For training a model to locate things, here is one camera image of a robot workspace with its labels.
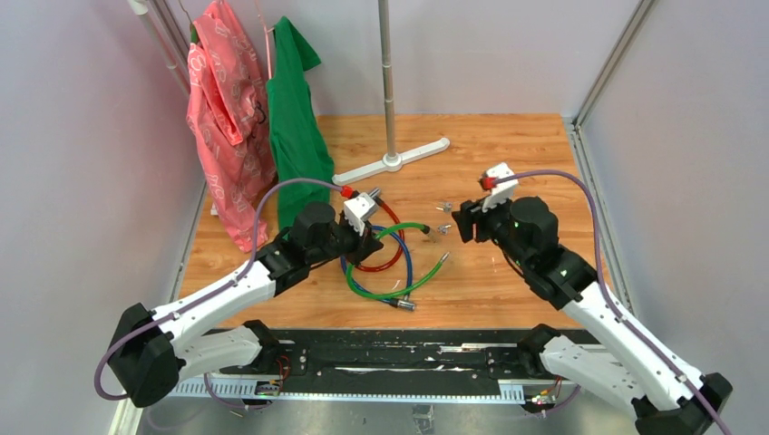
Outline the green cable lock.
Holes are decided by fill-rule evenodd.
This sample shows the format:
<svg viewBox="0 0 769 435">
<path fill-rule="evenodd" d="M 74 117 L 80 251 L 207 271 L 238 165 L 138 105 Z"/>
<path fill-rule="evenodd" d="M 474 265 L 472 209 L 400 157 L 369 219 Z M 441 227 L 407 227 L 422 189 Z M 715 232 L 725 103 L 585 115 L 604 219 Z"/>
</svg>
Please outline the green cable lock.
<svg viewBox="0 0 769 435">
<path fill-rule="evenodd" d="M 340 259 L 340 267 L 345 275 L 348 288 L 354 294 L 368 300 L 387 303 L 394 308 L 413 311 L 413 308 L 410 308 L 410 304 L 412 303 L 412 292 L 434 280 L 439 274 L 439 271 L 443 268 L 443 265 L 447 262 L 450 252 L 446 251 L 443 253 L 429 271 L 419 278 L 416 278 L 413 255 L 404 236 L 406 230 L 418 230 L 429 241 L 437 243 L 441 241 L 442 236 L 446 235 L 447 226 L 430 227 L 427 224 L 417 222 L 394 223 L 389 227 L 373 225 L 373 232 L 377 241 L 380 241 L 383 237 L 391 237 L 397 243 L 397 247 L 399 248 L 389 260 L 390 266 L 385 267 L 384 270 L 397 264 L 403 257 L 405 277 L 404 279 L 396 280 L 394 285 L 388 291 L 373 292 L 355 279 L 355 270 L 363 272 L 363 269 L 359 269 L 357 266 L 351 266 L 350 263 L 342 257 Z"/>
</svg>

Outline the blue cable lock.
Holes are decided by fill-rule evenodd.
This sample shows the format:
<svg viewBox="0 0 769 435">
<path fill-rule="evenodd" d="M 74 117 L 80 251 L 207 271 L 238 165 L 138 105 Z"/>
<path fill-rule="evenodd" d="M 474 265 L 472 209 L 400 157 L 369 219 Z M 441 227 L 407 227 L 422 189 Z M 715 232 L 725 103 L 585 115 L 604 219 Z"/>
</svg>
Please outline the blue cable lock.
<svg viewBox="0 0 769 435">
<path fill-rule="evenodd" d="M 410 250 L 405 242 L 404 229 L 402 227 L 398 227 L 398 225 L 393 225 L 389 228 L 394 228 L 393 231 L 388 233 L 388 236 L 392 237 L 398 244 L 401 256 L 404 256 L 405 261 L 405 281 L 397 280 L 394 286 L 390 289 L 390 293 L 396 293 L 397 291 L 402 291 L 414 283 L 414 262 Z M 416 302 L 410 299 L 410 292 L 405 292 L 401 295 L 390 297 L 376 296 L 367 288 L 360 285 L 355 279 L 353 279 L 352 284 L 348 287 L 355 295 L 361 296 L 369 301 L 376 301 L 381 304 L 389 305 L 396 310 L 405 311 L 408 313 L 413 313 L 416 310 Z"/>
</svg>

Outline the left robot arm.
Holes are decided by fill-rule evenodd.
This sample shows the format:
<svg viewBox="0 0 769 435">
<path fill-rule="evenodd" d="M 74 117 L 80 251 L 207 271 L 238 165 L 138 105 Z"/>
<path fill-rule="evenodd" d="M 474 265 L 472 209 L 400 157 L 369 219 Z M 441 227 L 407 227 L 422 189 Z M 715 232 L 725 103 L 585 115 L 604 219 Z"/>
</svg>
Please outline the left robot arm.
<svg viewBox="0 0 769 435">
<path fill-rule="evenodd" d="M 277 365 L 277 341 L 260 321 L 223 333 L 211 328 L 247 307 L 277 297 L 308 278 L 313 266 L 343 257 L 358 264 L 382 248 L 369 218 L 378 210 L 366 194 L 341 212 L 313 201 L 294 223 L 234 272 L 177 302 L 122 313 L 105 364 L 137 408 L 166 397 L 179 382 L 230 366 L 256 374 Z"/>
</svg>

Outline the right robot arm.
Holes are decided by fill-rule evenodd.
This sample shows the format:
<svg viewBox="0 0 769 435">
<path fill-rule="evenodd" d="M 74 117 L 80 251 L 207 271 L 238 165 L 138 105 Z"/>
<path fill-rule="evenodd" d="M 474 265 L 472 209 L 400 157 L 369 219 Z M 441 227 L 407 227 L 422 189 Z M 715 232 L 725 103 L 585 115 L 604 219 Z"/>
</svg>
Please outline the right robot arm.
<svg viewBox="0 0 769 435">
<path fill-rule="evenodd" d="M 731 383 L 677 357 L 603 292 L 597 270 L 560 243 L 559 221 L 542 199 L 506 199 L 489 208 L 467 200 L 452 216 L 463 242 L 491 241 L 535 295 L 579 322 L 614 358 L 539 324 L 518 344 L 523 374 L 575 382 L 632 417 L 640 434 L 703 434 L 715 423 Z"/>
</svg>

